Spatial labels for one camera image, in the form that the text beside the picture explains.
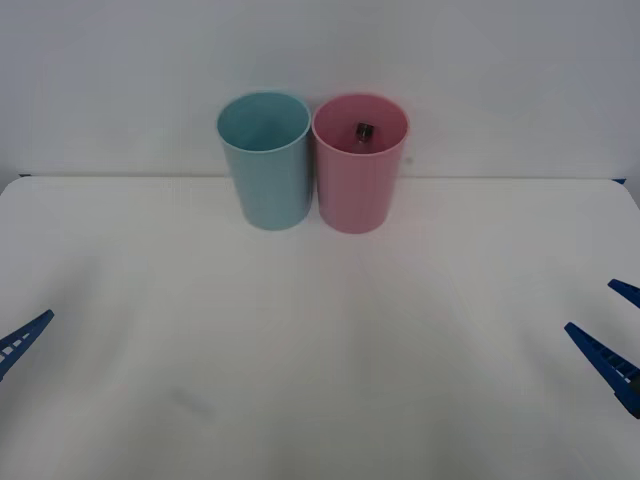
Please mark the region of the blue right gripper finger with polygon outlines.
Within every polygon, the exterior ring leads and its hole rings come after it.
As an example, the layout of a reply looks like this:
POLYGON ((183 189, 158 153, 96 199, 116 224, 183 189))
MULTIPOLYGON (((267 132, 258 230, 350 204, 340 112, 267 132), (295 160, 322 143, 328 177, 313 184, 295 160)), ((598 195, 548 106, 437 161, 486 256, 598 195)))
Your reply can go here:
POLYGON ((567 323, 564 330, 611 387, 618 401, 634 418, 638 419, 639 368, 600 343, 574 323, 567 323))
POLYGON ((626 282, 612 279, 608 286, 635 306, 640 306, 640 289, 626 282))

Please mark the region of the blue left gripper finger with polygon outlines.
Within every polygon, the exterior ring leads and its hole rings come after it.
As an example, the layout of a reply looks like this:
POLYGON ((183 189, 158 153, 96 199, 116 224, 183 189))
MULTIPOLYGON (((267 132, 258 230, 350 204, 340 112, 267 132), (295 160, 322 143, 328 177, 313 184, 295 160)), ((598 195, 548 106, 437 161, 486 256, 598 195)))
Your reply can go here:
POLYGON ((3 380, 7 372, 42 334, 54 316, 55 314, 52 310, 47 310, 1 339, 0 380, 3 380))

